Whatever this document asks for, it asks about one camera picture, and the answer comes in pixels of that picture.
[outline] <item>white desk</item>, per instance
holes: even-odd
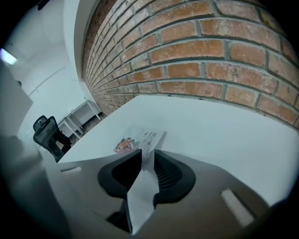
[[[130,125],[166,131],[158,149],[222,167],[269,205],[285,198],[296,179],[299,136],[293,129],[234,106],[163,96],[129,101],[89,131],[59,163],[113,154]]]
[[[65,124],[65,126],[67,126],[71,132],[78,138],[81,139],[81,137],[75,132],[75,130],[73,130],[73,128],[69,125],[68,121],[81,133],[82,132],[82,126],[79,124],[79,122],[76,120],[76,118],[73,117],[73,113],[75,113],[78,109],[80,109],[82,106],[84,105],[88,105],[90,107],[90,109],[93,111],[93,113],[95,114],[95,116],[101,120],[101,118],[98,116],[97,112],[95,111],[95,109],[92,107],[92,105],[90,104],[90,102],[88,100],[85,100],[82,104],[80,104],[78,107],[72,109],[69,113],[67,113],[57,124],[58,126],[61,126],[62,124]]]

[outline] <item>fluorescent light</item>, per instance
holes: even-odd
[[[11,55],[9,52],[5,51],[3,48],[0,50],[0,57],[2,61],[7,62],[8,64],[15,64],[17,58]]]

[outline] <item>mesh chair back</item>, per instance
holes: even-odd
[[[56,120],[53,116],[45,121],[40,129],[33,136],[34,142],[48,150],[59,161],[64,155],[63,151],[58,147],[56,142],[61,138]]]
[[[36,122],[33,124],[33,130],[34,132],[38,131],[38,129],[40,129],[43,124],[46,122],[48,118],[44,115],[42,115],[41,117],[39,117]]]

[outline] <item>floor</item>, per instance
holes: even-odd
[[[84,137],[84,135],[88,131],[90,131],[93,127],[95,127],[97,124],[99,124],[104,118],[106,118],[106,116],[104,114],[102,114],[100,116],[100,118],[101,118],[101,120],[99,120],[97,117],[95,117],[93,120],[91,120],[87,125],[85,125],[83,127],[82,131],[83,131],[84,134],[83,134],[82,137]],[[79,141],[79,139],[75,135],[72,134],[70,136],[70,141],[71,141],[71,146],[73,147]]]

